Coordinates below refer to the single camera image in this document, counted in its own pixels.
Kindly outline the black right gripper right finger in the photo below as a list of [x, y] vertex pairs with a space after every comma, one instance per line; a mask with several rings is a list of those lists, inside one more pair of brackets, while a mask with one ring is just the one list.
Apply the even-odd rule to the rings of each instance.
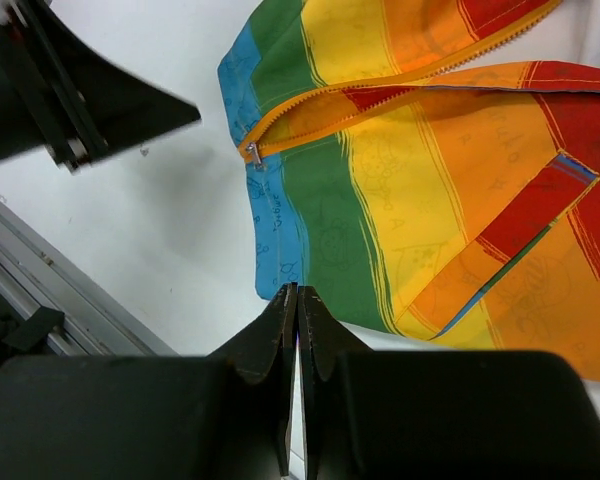
[[346, 367], [340, 357], [370, 348], [309, 286], [298, 289], [298, 335], [306, 477], [354, 479]]

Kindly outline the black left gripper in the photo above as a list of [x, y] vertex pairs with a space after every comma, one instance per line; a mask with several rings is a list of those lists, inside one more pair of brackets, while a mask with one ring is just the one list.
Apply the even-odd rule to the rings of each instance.
[[44, 147], [76, 170], [200, 121], [92, 50], [49, 1], [0, 1], [0, 161]]

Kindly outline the rainbow striped jacket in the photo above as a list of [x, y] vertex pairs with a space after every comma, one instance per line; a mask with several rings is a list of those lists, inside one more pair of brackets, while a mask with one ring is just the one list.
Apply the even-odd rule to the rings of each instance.
[[600, 69], [473, 61], [554, 1], [264, 1], [222, 59], [255, 289], [600, 382]]

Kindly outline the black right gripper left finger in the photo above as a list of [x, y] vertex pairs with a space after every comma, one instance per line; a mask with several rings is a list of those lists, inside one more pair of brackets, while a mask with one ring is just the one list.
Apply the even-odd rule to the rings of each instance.
[[214, 447], [216, 475], [287, 475], [297, 343], [298, 285], [210, 355], [227, 366]]

